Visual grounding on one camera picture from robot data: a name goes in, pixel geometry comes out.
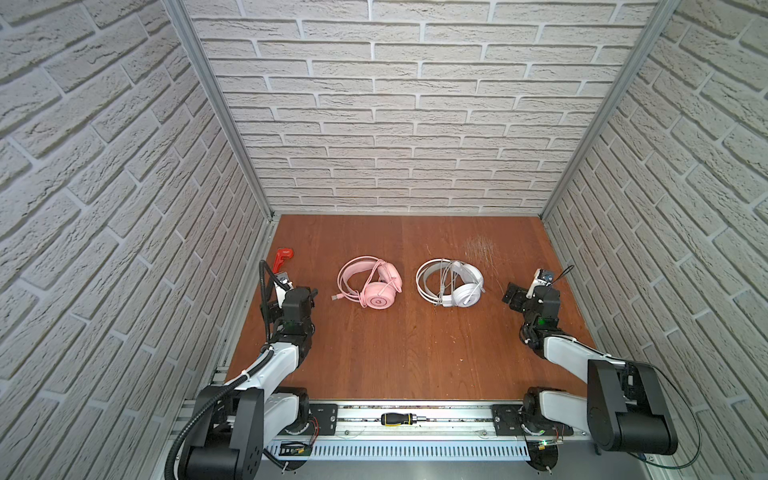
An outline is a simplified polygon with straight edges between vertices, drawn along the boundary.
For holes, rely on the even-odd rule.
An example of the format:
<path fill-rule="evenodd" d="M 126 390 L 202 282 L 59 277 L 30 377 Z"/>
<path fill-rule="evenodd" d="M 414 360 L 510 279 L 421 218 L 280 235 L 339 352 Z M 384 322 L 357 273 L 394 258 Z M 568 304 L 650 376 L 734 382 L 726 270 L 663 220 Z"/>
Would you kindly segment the pink headphones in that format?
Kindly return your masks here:
<path fill-rule="evenodd" d="M 359 290 L 349 285 L 349 280 L 357 274 L 367 275 Z M 394 304 L 396 296 L 402 292 L 403 279 L 392 263 L 365 255 L 343 265 L 338 272 L 336 285 L 338 292 L 331 297 L 333 301 L 346 299 L 363 308 L 385 310 Z"/>

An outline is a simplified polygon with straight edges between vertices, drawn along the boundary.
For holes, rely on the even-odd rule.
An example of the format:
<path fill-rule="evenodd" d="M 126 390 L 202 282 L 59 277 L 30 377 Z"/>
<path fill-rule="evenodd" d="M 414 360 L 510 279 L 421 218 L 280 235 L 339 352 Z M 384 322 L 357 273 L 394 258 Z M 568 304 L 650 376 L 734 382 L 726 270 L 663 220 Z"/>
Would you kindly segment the white headphones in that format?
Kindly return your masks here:
<path fill-rule="evenodd" d="M 429 260 L 419 267 L 415 280 L 421 298 L 434 306 L 472 307 L 485 293 L 483 274 L 459 260 Z"/>

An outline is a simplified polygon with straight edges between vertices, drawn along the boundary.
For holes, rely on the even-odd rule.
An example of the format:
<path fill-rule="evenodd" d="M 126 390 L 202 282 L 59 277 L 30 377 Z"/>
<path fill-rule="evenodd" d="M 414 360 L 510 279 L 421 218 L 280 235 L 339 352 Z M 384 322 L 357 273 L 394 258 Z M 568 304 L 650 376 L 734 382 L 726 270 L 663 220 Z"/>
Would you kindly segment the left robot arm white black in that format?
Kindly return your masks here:
<path fill-rule="evenodd" d="M 269 442 L 286 427 L 309 423 L 306 393 L 278 387 L 308 356 L 316 296 L 315 289 L 297 287 L 281 303 L 264 305 L 277 315 L 276 331 L 239 376 L 200 392 L 168 453 L 166 479 L 253 479 Z"/>

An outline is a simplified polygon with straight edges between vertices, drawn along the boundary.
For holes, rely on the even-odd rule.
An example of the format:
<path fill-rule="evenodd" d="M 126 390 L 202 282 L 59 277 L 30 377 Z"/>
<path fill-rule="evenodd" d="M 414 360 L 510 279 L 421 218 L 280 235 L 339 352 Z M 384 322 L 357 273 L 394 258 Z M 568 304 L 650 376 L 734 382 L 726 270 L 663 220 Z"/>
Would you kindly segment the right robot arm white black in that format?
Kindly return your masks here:
<path fill-rule="evenodd" d="M 519 416 L 531 435 L 560 426 L 589 434 L 605 451 L 672 455 L 678 436 L 653 366 L 598 351 L 559 328 L 560 292 L 549 285 L 507 285 L 502 301 L 523 317 L 519 336 L 538 357 L 587 387 L 585 396 L 531 387 Z"/>

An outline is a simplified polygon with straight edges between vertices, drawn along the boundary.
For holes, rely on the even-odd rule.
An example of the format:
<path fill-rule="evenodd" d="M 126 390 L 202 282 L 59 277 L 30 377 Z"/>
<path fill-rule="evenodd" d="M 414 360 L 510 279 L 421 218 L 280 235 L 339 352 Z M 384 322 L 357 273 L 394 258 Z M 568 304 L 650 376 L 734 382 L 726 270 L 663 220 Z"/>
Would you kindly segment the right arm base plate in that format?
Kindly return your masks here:
<path fill-rule="evenodd" d="M 522 404 L 493 404 L 491 417 L 497 436 L 568 437 L 574 429 L 548 420 L 538 413 L 530 413 Z"/>

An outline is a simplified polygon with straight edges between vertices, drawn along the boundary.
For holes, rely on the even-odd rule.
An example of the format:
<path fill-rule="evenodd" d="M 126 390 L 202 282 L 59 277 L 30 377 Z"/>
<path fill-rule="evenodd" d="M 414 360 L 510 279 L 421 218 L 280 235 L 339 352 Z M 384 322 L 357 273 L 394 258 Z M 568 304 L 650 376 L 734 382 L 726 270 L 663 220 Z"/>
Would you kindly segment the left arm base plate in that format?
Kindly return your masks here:
<path fill-rule="evenodd" d="M 308 422 L 300 435 L 311 434 L 320 437 L 332 437 L 336 435 L 339 418 L 339 405 L 336 403 L 311 402 L 308 409 Z"/>

